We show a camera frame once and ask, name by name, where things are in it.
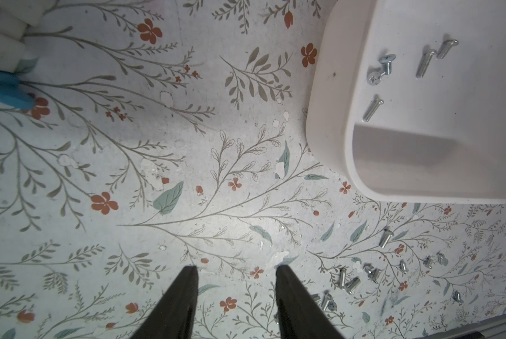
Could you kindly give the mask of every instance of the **floral vinyl floor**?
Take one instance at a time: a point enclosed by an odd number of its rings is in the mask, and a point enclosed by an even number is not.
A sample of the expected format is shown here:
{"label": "floral vinyl floor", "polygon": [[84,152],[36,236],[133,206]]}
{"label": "floral vinyl floor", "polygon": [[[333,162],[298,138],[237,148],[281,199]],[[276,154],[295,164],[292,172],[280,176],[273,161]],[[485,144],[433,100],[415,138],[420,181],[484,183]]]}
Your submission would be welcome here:
{"label": "floral vinyl floor", "polygon": [[[185,265],[200,277],[194,338],[279,337],[281,263],[331,291],[346,338],[506,313],[506,204],[373,201],[309,152],[334,3],[51,4],[25,37],[35,107],[0,104],[0,338],[128,338]],[[353,295],[334,288],[344,266]]]}

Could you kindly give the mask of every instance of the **bolt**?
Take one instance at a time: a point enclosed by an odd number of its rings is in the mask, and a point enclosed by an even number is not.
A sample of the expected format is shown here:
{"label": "bolt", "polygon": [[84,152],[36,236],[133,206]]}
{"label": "bolt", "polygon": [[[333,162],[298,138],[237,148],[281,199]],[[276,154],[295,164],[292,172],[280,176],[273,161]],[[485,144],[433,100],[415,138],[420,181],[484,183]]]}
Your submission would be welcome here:
{"label": "bolt", "polygon": [[392,73],[392,61],[396,56],[394,54],[385,55],[384,57],[379,59],[379,62],[383,66],[383,70],[385,71],[385,75],[389,75]]}
{"label": "bolt", "polygon": [[381,246],[381,248],[385,248],[385,246],[387,245],[387,242],[393,236],[394,236],[394,233],[392,233],[392,231],[385,229],[385,233],[383,233],[383,237],[381,238],[381,241],[379,242],[379,246]]}
{"label": "bolt", "polygon": [[329,293],[324,295],[324,299],[322,300],[322,303],[321,303],[321,309],[323,311],[326,311],[326,308],[328,307],[328,302],[331,300],[332,300],[332,295],[330,295]]}
{"label": "bolt", "polygon": [[373,271],[373,273],[370,275],[370,279],[371,279],[374,283],[378,284],[378,283],[379,283],[379,277],[380,277],[380,276],[381,276],[381,271],[379,271],[379,269],[377,269],[377,268],[376,268],[376,269]]}
{"label": "bolt", "polygon": [[381,82],[381,77],[384,75],[385,72],[373,71],[370,74],[368,74],[368,78],[366,79],[366,81],[368,82],[368,85],[375,86]]}
{"label": "bolt", "polygon": [[350,281],[345,290],[347,291],[348,294],[353,294],[353,290],[355,288],[357,288],[357,286],[360,284],[360,278],[359,277],[355,277],[352,281]]}
{"label": "bolt", "polygon": [[426,258],[426,260],[424,261],[424,266],[426,266],[427,268],[432,268],[432,263],[433,263],[432,257],[428,256],[428,258]]}
{"label": "bolt", "polygon": [[428,68],[430,61],[432,60],[433,56],[436,53],[437,53],[437,51],[435,49],[431,49],[423,54],[423,58],[420,61],[419,69],[417,71],[417,78],[424,77],[424,73],[426,73],[426,69]]}
{"label": "bolt", "polygon": [[373,100],[372,104],[370,105],[370,107],[366,111],[366,114],[364,114],[364,117],[362,118],[362,120],[365,123],[370,121],[370,118],[373,116],[373,113],[375,113],[377,111],[377,109],[379,108],[379,106],[383,105],[384,103],[385,103],[385,101],[383,101],[382,99],[379,99],[379,98]]}
{"label": "bolt", "polygon": [[437,262],[439,262],[440,264],[443,264],[444,259],[445,259],[445,255],[443,255],[443,253],[441,253],[441,252],[438,252],[437,253]]}
{"label": "bolt", "polygon": [[370,265],[370,264],[364,264],[364,270],[366,271],[367,274],[372,274],[373,273],[373,266]]}
{"label": "bolt", "polygon": [[437,53],[438,59],[443,59],[447,55],[447,53],[453,48],[454,46],[458,46],[460,42],[456,39],[448,39],[443,41],[443,44],[441,45],[441,48],[439,49],[439,53]]}
{"label": "bolt", "polygon": [[345,276],[347,275],[347,270],[345,268],[340,268],[340,279],[338,280],[338,288],[345,289]]}
{"label": "bolt", "polygon": [[464,302],[462,301],[462,296],[460,295],[460,292],[455,291],[453,293],[453,300],[457,302],[459,305],[462,305]]}
{"label": "bolt", "polygon": [[400,271],[404,273],[408,273],[409,270],[407,269],[407,265],[405,264],[404,259],[400,260]]}

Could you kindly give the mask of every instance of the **machine screw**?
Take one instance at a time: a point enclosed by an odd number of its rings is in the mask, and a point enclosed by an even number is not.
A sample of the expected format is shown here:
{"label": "machine screw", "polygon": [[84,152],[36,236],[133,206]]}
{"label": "machine screw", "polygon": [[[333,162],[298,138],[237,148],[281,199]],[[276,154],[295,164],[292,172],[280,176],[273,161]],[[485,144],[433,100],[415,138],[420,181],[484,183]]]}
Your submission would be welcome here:
{"label": "machine screw", "polygon": [[366,79],[366,81],[368,82],[368,85],[375,86],[381,82],[381,77],[384,75],[385,72],[383,71],[373,71],[370,74],[368,74],[368,78]]}
{"label": "machine screw", "polygon": [[392,73],[392,61],[396,58],[396,55],[389,54],[379,59],[379,63],[383,66],[383,71],[385,71],[385,75],[389,75]]}
{"label": "machine screw", "polygon": [[338,288],[345,289],[345,276],[347,275],[347,270],[345,268],[340,268],[340,279],[338,280]]}
{"label": "machine screw", "polygon": [[370,279],[371,279],[374,283],[378,284],[378,283],[379,283],[379,277],[380,277],[380,276],[381,276],[381,271],[380,271],[378,268],[376,268],[376,269],[373,271],[373,273],[370,275]]}
{"label": "machine screw", "polygon": [[428,256],[428,258],[426,258],[426,260],[424,261],[424,266],[426,266],[427,268],[432,268],[432,264],[433,259],[432,257]]}
{"label": "machine screw", "polygon": [[379,242],[379,246],[381,246],[381,248],[385,248],[385,246],[387,245],[387,242],[393,236],[394,236],[394,233],[392,233],[392,231],[385,229],[385,233],[383,233],[383,237],[381,238],[381,241]]}
{"label": "machine screw", "polygon": [[453,300],[457,302],[459,305],[462,305],[464,302],[462,301],[462,296],[460,295],[460,292],[455,291],[453,293]]}
{"label": "machine screw", "polygon": [[423,78],[424,73],[426,73],[426,69],[428,68],[428,65],[430,64],[430,61],[432,60],[433,56],[437,54],[437,51],[435,49],[431,49],[423,54],[423,58],[420,61],[419,69],[417,71],[417,78]]}
{"label": "machine screw", "polygon": [[355,277],[352,281],[350,281],[347,286],[345,287],[345,290],[348,294],[353,294],[353,290],[357,288],[357,286],[360,284],[360,278]]}
{"label": "machine screw", "polygon": [[437,53],[438,59],[443,59],[447,55],[447,53],[453,48],[454,46],[458,46],[460,42],[456,39],[448,39],[443,41],[443,44],[441,45],[441,48],[439,49],[439,53]]}
{"label": "machine screw", "polygon": [[364,270],[367,274],[372,274],[375,268],[371,264],[364,264]]}
{"label": "machine screw", "polygon": [[321,309],[323,311],[326,311],[326,308],[328,307],[328,302],[331,300],[332,300],[332,295],[330,295],[330,293],[324,294],[324,299],[322,300],[322,303],[321,303]]}
{"label": "machine screw", "polygon": [[404,259],[400,260],[400,271],[403,273],[408,273],[409,270],[407,269],[407,265],[405,264]]}
{"label": "machine screw", "polygon": [[383,101],[382,99],[379,99],[379,98],[373,100],[372,104],[370,105],[370,107],[366,111],[366,114],[364,114],[364,117],[362,118],[362,120],[365,123],[370,121],[370,119],[373,116],[373,113],[375,113],[377,111],[377,109],[379,108],[379,106],[383,105],[384,103],[385,103],[385,101]]}

